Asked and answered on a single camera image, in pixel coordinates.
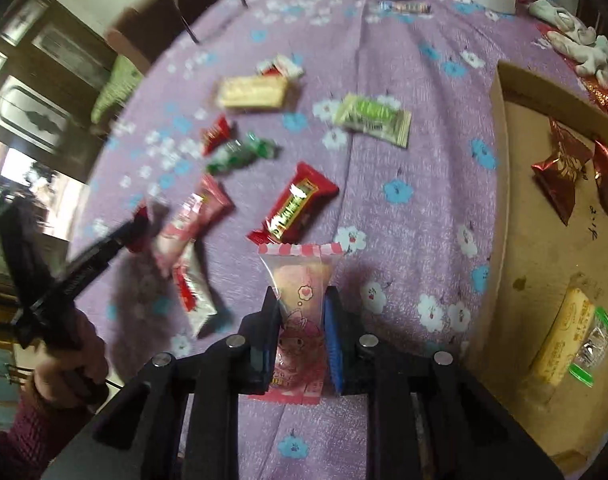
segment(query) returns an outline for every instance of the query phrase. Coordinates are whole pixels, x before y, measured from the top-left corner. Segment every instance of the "green candy wrapper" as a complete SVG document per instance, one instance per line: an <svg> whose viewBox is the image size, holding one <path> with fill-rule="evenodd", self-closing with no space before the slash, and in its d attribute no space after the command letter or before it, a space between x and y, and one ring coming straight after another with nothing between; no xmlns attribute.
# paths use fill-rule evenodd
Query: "green candy wrapper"
<svg viewBox="0 0 608 480"><path fill-rule="evenodd" d="M258 139L248 132L243 142L230 140L215 150L206 166L210 174L228 173L236 168L248 166L256 158L275 158L277 146L272 140Z"/></svg>
<svg viewBox="0 0 608 480"><path fill-rule="evenodd" d="M347 94L333 118L333 124L406 148L411 113L395 110L366 97Z"/></svg>

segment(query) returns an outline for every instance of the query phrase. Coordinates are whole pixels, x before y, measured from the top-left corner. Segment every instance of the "human hand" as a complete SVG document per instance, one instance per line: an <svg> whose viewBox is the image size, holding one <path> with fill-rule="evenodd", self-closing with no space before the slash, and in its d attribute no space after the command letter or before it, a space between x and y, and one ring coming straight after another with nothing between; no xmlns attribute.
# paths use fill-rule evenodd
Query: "human hand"
<svg viewBox="0 0 608 480"><path fill-rule="evenodd" d="M38 348L38 364L33 372L35 389L54 408L76 408L84 404L66 384L62 372L82 368L84 375L94 383L102 384L108 375L108 362L104 356L106 344L95 332L94 325L76 310L76 326L81 350Z"/></svg>

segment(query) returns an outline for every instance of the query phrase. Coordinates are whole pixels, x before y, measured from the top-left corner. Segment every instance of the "blue flower print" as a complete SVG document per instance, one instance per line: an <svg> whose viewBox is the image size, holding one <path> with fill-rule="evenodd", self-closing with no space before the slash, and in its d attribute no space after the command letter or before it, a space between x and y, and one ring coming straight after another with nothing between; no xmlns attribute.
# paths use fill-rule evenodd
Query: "blue flower print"
<svg viewBox="0 0 608 480"><path fill-rule="evenodd" d="M185 175L191 171L191 163L188 160L182 159L175 164L175 173L178 175Z"/></svg>
<svg viewBox="0 0 608 480"><path fill-rule="evenodd" d="M471 140L470 149L472 158L474 158L482 168L486 168L486 170L494 170L497 168L495 156L482 139Z"/></svg>
<svg viewBox="0 0 608 480"><path fill-rule="evenodd" d="M142 199L144 198L144 195L142 195L142 193L137 193L135 195L133 195L132 197L129 198L129 211L132 211L133 209L135 209L138 204L142 201Z"/></svg>
<svg viewBox="0 0 608 480"><path fill-rule="evenodd" d="M396 178L384 184L386 200L391 204L407 204L413 196L413 188L403 180Z"/></svg>
<svg viewBox="0 0 608 480"><path fill-rule="evenodd" d="M450 77L463 77L466 75L467 70L463 65L460 65L456 61L445 61L441 64L441 69Z"/></svg>
<svg viewBox="0 0 608 480"><path fill-rule="evenodd" d="M159 178L159 186L162 189L168 189L169 187L171 187L173 184L175 183L175 177L170 174L170 173L166 173L163 174L160 178Z"/></svg>
<svg viewBox="0 0 608 480"><path fill-rule="evenodd" d="M428 43L420 44L420 53L422 56L426 56L427 58L432 59L433 61L439 59L439 52L437 52L437 50L431 47Z"/></svg>
<svg viewBox="0 0 608 480"><path fill-rule="evenodd" d="M255 43L262 43L266 41L268 33L265 30L251 30L251 40Z"/></svg>
<svg viewBox="0 0 608 480"><path fill-rule="evenodd" d="M160 296L152 304L152 312L156 316L166 316L171 305L171 300L165 296Z"/></svg>
<svg viewBox="0 0 608 480"><path fill-rule="evenodd" d="M292 433L277 444L277 449L287 458L306 458L308 456L308 444Z"/></svg>
<svg viewBox="0 0 608 480"><path fill-rule="evenodd" d="M304 114L284 114L281 122L289 132L298 134L301 130L308 126L308 119Z"/></svg>
<svg viewBox="0 0 608 480"><path fill-rule="evenodd" d="M412 23L415 21L415 17L408 14L398 14L397 19L402 23Z"/></svg>
<svg viewBox="0 0 608 480"><path fill-rule="evenodd" d="M184 116L179 116L173 119L173 126L181 133L186 135L191 131L193 123Z"/></svg>
<svg viewBox="0 0 608 480"><path fill-rule="evenodd" d="M117 307L113 303L106 306L106 319L108 321L115 321L117 319Z"/></svg>
<svg viewBox="0 0 608 480"><path fill-rule="evenodd" d="M472 290L477 294L486 292L486 280L488 279L488 265L480 265L470 273L472 281Z"/></svg>

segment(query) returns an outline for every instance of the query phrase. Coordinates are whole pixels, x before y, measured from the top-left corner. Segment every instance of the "table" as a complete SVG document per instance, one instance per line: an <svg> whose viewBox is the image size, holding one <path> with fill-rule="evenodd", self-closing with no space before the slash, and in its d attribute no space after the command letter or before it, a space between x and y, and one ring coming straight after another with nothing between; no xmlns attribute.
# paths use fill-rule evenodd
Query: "table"
<svg viewBox="0 0 608 480"><path fill-rule="evenodd" d="M544 73L586 96L523 9L423 0L427 16L379 10L378 0L220 0L175 41L133 96L95 168L72 242L76 253L130 216L145 194L177 208L204 167L194 139L215 119L213 86L249 75L277 53L306 70L291 113L239 115L282 147L221 179L236 210L203 240L220 305L197 340L170 284L146 256L120 255L79 298L127 380L156 352L203 351L258 310L269 277L245 234L259 228L300 160L340 187L306 234L349 252L337 269L343 303L401 348L464 351L485 290L493 236L496 160L488 90L499 59ZM347 92L413 113L407 150L329 124ZM240 399L242 479L358 479L366 460L366 402L328 392L318 406Z"/></svg>

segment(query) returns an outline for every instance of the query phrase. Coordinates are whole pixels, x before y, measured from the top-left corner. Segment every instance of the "sweater sleeve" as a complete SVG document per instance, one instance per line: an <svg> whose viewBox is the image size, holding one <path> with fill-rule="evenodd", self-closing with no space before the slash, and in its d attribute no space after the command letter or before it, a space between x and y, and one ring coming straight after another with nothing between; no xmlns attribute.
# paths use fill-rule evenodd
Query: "sweater sleeve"
<svg viewBox="0 0 608 480"><path fill-rule="evenodd" d="M91 419L85 408L57 410L35 389L24 385L13 426L0 433L0 478L39 479L49 462Z"/></svg>

